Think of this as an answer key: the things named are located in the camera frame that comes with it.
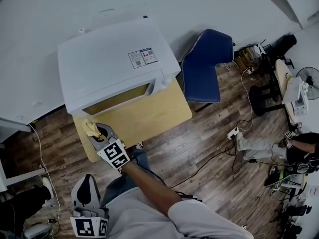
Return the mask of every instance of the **wrist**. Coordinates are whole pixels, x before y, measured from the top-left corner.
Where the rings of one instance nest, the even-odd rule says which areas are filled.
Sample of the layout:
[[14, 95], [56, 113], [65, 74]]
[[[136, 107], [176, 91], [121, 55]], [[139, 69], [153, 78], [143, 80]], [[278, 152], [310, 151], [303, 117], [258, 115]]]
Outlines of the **wrist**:
[[134, 166], [134, 164], [130, 161], [130, 162], [127, 162], [125, 165], [123, 165], [121, 168], [123, 169], [123, 171], [126, 171], [132, 166]]

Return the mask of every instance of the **white sneaker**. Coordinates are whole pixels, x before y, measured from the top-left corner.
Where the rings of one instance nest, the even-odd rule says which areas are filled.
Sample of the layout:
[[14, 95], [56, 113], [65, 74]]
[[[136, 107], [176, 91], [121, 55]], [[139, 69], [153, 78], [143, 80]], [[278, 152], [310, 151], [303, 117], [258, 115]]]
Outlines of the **white sneaker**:
[[139, 142], [134, 146], [134, 149], [143, 149], [143, 142]]
[[240, 144], [241, 139], [243, 139], [243, 133], [238, 132], [238, 134], [236, 135], [236, 148], [238, 151], [243, 150]]
[[52, 185], [51, 185], [49, 179], [46, 178], [46, 177], [42, 177], [42, 183], [43, 183], [44, 187], [46, 187], [46, 188], [49, 190], [49, 192], [50, 192], [50, 194], [51, 194], [51, 198], [54, 198], [54, 194], [53, 194], [53, 190], [52, 190]]

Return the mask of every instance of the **grey pants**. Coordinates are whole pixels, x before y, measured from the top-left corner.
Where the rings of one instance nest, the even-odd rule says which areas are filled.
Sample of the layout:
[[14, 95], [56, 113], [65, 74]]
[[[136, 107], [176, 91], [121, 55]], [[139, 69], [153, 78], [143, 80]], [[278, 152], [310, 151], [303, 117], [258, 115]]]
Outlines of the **grey pants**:
[[287, 159], [287, 149], [279, 148], [278, 144], [269, 138], [237, 139], [238, 150], [246, 150], [244, 159], [260, 159], [278, 156]]

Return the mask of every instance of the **sitting person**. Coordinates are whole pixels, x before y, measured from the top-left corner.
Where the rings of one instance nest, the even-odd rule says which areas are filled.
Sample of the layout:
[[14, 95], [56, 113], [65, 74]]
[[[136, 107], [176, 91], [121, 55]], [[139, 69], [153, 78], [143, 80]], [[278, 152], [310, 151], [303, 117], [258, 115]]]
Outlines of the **sitting person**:
[[246, 160], [277, 156], [287, 160], [289, 164], [309, 162], [311, 157], [319, 158], [319, 134], [304, 133], [276, 143], [269, 138], [245, 139], [242, 132], [239, 132], [236, 136], [236, 148], [239, 151], [245, 150]]
[[22, 238], [25, 220], [36, 214], [45, 200], [54, 197], [48, 178], [43, 177], [42, 183], [42, 187], [36, 186], [0, 203], [0, 239]]

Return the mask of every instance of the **electric fan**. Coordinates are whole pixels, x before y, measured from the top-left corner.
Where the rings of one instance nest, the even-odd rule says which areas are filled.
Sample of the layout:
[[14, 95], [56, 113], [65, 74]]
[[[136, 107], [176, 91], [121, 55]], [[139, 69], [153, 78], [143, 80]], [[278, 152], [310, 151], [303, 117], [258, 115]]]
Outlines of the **electric fan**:
[[302, 81], [309, 84], [307, 96], [309, 100], [319, 98], [319, 71], [313, 67], [305, 67], [297, 73]]

